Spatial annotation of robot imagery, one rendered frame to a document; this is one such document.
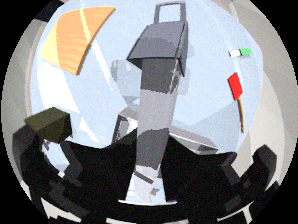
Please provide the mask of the red spatula with wooden handle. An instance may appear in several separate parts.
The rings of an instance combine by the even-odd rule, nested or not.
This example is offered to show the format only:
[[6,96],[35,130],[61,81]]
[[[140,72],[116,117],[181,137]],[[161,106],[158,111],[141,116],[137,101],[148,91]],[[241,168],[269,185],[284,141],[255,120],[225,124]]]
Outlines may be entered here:
[[242,85],[239,84],[239,77],[237,75],[237,72],[234,72],[233,75],[231,75],[231,77],[227,79],[227,81],[229,81],[230,91],[231,93],[233,93],[234,101],[235,100],[239,101],[239,108],[241,108],[242,135],[243,135],[243,133],[245,133],[245,125],[243,125],[243,123],[245,123],[245,119],[243,119],[243,109],[242,109],[242,103],[241,103]]

